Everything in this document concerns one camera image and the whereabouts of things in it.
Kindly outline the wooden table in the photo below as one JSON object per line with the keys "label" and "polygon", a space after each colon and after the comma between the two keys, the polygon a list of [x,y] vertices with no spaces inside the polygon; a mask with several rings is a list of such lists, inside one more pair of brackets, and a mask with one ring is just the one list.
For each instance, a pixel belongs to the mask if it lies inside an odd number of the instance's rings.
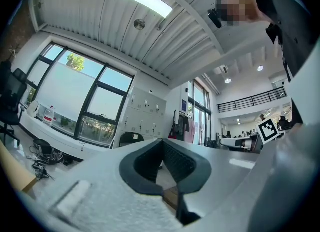
{"label": "wooden table", "polygon": [[0,164],[15,190],[28,193],[36,184],[36,176],[11,155],[1,140]]}

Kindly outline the tall glass entrance doors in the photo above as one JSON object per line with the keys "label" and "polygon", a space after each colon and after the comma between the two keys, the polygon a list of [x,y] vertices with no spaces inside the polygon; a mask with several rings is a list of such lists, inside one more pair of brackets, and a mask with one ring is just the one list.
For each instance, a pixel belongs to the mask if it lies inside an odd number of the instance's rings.
{"label": "tall glass entrance doors", "polygon": [[212,136],[210,95],[197,80],[188,82],[187,112],[193,118],[195,124],[193,143],[207,146]]}

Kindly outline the black office chair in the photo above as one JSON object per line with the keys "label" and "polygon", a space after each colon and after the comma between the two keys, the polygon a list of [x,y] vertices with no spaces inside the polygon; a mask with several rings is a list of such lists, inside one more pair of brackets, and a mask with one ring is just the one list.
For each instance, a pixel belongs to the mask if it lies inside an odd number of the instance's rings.
{"label": "black office chair", "polygon": [[3,123],[3,126],[0,125],[0,134],[3,134],[3,144],[6,143],[6,136],[9,136],[17,141],[18,147],[20,146],[21,141],[15,136],[13,129],[8,129],[8,126],[20,124],[25,108],[19,105],[27,88],[27,75],[20,68],[10,73],[0,97],[0,122]]}

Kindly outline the white windowsill counter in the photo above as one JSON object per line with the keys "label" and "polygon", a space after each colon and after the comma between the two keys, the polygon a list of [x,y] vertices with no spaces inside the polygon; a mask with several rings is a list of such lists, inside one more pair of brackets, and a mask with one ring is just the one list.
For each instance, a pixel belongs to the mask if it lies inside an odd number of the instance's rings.
{"label": "white windowsill counter", "polygon": [[109,151],[108,148],[95,146],[64,135],[27,113],[22,115],[20,125],[34,137],[45,140],[55,149],[81,160],[89,160]]}

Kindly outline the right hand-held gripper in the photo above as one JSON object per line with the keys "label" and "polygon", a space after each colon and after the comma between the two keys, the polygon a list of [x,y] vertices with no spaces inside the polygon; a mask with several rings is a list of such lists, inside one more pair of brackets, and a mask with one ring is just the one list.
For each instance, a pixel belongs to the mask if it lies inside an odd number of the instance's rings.
{"label": "right hand-held gripper", "polygon": [[255,125],[254,133],[250,137],[222,138],[220,144],[234,149],[251,149],[254,154],[259,154],[264,146],[275,140],[280,135],[272,119],[265,119]]}

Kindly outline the large black-framed window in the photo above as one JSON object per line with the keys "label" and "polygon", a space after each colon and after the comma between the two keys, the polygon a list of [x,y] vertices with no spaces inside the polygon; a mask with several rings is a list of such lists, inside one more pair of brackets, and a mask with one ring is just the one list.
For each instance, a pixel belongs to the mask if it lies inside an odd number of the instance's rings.
{"label": "large black-framed window", "polygon": [[53,107],[54,130],[102,148],[109,148],[120,123],[134,76],[51,42],[27,72],[21,104],[39,104],[36,118]]}

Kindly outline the grey metal locker cabinet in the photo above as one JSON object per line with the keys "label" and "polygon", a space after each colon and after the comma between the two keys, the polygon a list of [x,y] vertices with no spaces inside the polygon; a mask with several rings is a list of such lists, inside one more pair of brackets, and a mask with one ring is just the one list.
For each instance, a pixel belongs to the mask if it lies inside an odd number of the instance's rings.
{"label": "grey metal locker cabinet", "polygon": [[144,140],[163,138],[166,107],[164,99],[134,87],[129,93],[112,148],[119,148],[120,137],[125,132],[140,134]]}

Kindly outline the white ceiling air conditioner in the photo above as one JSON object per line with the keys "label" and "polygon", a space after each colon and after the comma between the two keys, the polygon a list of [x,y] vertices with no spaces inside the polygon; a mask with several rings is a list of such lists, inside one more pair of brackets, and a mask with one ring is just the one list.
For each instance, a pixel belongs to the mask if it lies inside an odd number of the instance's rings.
{"label": "white ceiling air conditioner", "polygon": [[216,67],[213,71],[216,75],[227,74],[229,71],[229,68],[226,65],[221,65],[219,67]]}

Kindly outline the clear water bottle red label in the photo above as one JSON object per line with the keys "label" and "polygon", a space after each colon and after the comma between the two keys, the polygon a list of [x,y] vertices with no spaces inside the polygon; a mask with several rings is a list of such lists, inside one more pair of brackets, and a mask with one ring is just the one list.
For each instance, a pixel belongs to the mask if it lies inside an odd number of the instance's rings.
{"label": "clear water bottle red label", "polygon": [[51,105],[45,110],[42,122],[45,125],[52,127],[54,120],[55,120],[55,110],[54,110],[54,107]]}

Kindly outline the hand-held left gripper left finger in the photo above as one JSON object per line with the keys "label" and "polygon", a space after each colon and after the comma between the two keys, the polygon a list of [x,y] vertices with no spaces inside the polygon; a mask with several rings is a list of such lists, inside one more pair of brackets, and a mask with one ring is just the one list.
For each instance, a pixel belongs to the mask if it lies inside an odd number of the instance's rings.
{"label": "hand-held left gripper left finger", "polygon": [[[153,140],[108,150],[76,165],[47,186],[41,197],[24,197],[24,204],[40,229],[48,232],[176,232],[182,224],[161,196],[136,193],[121,178],[119,166],[128,154]],[[91,186],[65,222],[53,206],[77,182]]]}

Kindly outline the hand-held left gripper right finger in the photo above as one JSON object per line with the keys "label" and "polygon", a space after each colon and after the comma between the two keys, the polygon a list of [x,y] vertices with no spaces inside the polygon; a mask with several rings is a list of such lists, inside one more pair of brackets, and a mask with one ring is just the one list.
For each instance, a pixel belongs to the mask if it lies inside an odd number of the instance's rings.
{"label": "hand-held left gripper right finger", "polygon": [[176,182],[176,217],[203,218],[237,189],[258,154],[164,139],[164,163]]}

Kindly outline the black round bin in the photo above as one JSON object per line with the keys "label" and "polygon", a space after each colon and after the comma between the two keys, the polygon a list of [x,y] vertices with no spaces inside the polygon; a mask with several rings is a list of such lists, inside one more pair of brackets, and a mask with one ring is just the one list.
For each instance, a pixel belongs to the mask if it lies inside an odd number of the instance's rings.
{"label": "black round bin", "polygon": [[34,139],[33,145],[39,150],[41,155],[51,155],[52,146],[43,139]]}

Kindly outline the person's black shirt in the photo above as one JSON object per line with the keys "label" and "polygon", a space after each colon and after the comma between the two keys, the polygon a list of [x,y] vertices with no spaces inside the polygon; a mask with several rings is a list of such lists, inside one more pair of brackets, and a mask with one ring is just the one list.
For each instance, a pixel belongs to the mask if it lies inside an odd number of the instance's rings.
{"label": "person's black shirt", "polygon": [[283,64],[291,81],[312,53],[320,36],[316,19],[317,0],[256,0],[258,8],[273,24],[266,32],[270,39],[278,39]]}

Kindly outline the coat rack with clothes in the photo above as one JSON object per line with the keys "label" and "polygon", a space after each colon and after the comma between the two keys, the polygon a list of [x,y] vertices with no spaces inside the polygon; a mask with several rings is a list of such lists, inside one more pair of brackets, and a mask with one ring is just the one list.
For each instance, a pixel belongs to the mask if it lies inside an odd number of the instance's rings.
{"label": "coat rack with clothes", "polygon": [[168,138],[193,144],[195,134],[196,129],[193,117],[190,114],[175,110]]}

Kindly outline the round metal ceiling fixture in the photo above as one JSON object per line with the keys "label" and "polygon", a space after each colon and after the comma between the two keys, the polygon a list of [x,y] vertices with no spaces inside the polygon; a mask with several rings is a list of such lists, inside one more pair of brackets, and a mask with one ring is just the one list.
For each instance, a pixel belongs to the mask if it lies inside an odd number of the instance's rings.
{"label": "round metal ceiling fixture", "polygon": [[146,22],[143,19],[136,19],[133,22],[135,29],[142,31],[146,27]]}

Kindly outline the black balcony railing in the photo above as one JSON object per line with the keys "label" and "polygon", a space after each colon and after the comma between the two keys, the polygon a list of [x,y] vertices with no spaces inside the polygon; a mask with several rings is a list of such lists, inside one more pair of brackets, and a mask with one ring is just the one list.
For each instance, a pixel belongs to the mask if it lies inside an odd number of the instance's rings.
{"label": "black balcony railing", "polygon": [[273,90],[269,90],[260,94],[249,96],[246,98],[238,99],[235,101],[225,102],[217,105],[218,113],[226,113],[231,111],[242,110],[246,108],[251,108],[266,103],[274,102],[288,95],[285,88],[279,87]]}

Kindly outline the white rounded container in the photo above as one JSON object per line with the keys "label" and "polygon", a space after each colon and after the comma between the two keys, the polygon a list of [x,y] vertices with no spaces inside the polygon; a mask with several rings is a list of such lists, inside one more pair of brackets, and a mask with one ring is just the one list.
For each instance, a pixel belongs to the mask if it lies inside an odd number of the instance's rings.
{"label": "white rounded container", "polygon": [[26,112],[31,118],[36,118],[39,112],[40,104],[37,100],[34,100],[30,103],[29,107],[27,108]]}

